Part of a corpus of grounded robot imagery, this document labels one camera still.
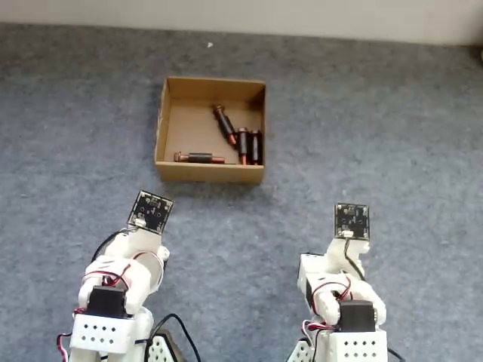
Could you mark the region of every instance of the red wire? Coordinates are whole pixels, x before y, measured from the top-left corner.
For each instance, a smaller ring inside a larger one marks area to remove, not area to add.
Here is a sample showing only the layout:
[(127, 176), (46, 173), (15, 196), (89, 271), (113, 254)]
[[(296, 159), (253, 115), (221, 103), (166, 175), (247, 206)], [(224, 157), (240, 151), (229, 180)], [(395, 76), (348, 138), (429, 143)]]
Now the red wire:
[(317, 309), (315, 307), (315, 300), (314, 300), (314, 295), (315, 293), (317, 293), (317, 291), (322, 288), (322, 287), (325, 287), (326, 285), (329, 285), (329, 284), (338, 284), (338, 285), (342, 285), (343, 287), (346, 288), (346, 290), (344, 290), (343, 293), (345, 293), (348, 289), (347, 289), (347, 286), (345, 284), (342, 284), (342, 283), (339, 283), (338, 281), (328, 281), (327, 283), (323, 283), (321, 285), (319, 285), (318, 287), (316, 287), (314, 289), (314, 291), (312, 292), (312, 310), (314, 311), (314, 313), (316, 315), (318, 315), (320, 317), (320, 314), (317, 312)]
[(94, 270), (94, 271), (91, 271), (89, 273), (87, 273), (86, 275), (84, 275), (84, 278), (87, 277), (88, 275), (92, 275), (92, 274), (101, 274), (101, 275), (109, 275), (109, 276), (113, 276), (115, 277), (114, 281), (111, 282), (110, 284), (103, 284), (103, 285), (108, 285), (108, 286), (112, 286), (112, 285), (115, 285), (119, 280), (122, 280), (124, 282), (124, 284), (126, 285), (126, 287), (129, 289), (129, 284), (128, 282), (123, 278), (126, 270), (128, 270), (129, 268), (131, 267), (131, 264), (128, 264), (128, 266), (126, 266), (124, 268), (124, 270), (122, 271), (121, 275), (118, 275), (116, 273), (113, 273), (111, 271), (103, 271), (103, 270)]
[(62, 355), (62, 362), (67, 362), (67, 360), (69, 359), (69, 355), (67, 354), (66, 349), (62, 345), (62, 337), (70, 337), (71, 335), (72, 333), (61, 333), (57, 336), (57, 349)]
[(122, 277), (124, 276), (126, 270), (128, 270), (129, 268), (131, 267), (131, 264), (128, 264), (124, 270), (122, 271), (121, 275), (118, 275), (118, 277), (116, 279), (114, 279), (111, 283), (106, 283), (106, 285), (108, 287), (112, 287), (113, 285), (115, 285), (120, 279), (122, 279)]

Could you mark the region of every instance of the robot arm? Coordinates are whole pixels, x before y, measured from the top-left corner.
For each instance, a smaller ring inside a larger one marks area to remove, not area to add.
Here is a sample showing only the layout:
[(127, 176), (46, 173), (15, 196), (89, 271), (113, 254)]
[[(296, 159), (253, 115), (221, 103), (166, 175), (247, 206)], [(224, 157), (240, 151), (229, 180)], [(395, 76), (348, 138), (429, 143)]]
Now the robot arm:
[[(146, 341), (152, 337), (152, 313), (143, 307), (161, 285), (169, 250), (161, 234), (173, 201), (140, 192), (128, 219), (129, 227), (103, 244), (85, 269), (74, 312), (71, 355), (67, 362), (94, 362), (109, 356), (112, 362), (142, 362)], [(169, 349), (162, 359), (170, 361)]]
[(388, 361), (386, 332), (380, 329), (386, 306), (365, 280), (359, 259), (369, 251), (368, 211), (365, 205), (337, 204), (327, 252), (300, 256), (297, 286), (314, 318), (302, 323), (305, 338), (287, 362), (341, 362), (358, 356)]

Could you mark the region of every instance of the circuit board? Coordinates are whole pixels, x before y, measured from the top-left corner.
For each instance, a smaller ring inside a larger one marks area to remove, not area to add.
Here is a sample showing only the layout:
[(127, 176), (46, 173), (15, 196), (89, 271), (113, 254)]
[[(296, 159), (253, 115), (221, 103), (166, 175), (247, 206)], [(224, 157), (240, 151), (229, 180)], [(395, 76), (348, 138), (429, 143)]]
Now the circuit board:
[(369, 206), (336, 204), (334, 237), (369, 240)]
[(139, 191), (128, 225), (162, 234), (174, 202), (151, 192)]

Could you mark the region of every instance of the open cardboard box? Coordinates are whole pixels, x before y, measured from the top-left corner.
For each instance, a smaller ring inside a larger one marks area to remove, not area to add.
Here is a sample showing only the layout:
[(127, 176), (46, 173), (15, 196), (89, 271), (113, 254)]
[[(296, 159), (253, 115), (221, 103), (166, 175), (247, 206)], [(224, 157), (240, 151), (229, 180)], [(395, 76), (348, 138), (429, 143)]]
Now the open cardboard box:
[[(155, 165), (166, 181), (261, 183), (265, 169), (265, 83), (235, 79), (166, 79), (159, 110)], [(225, 140), (212, 106), (222, 104), (233, 127), (260, 130), (263, 164), (241, 165)], [(174, 162), (174, 153), (208, 152), (225, 164)]]

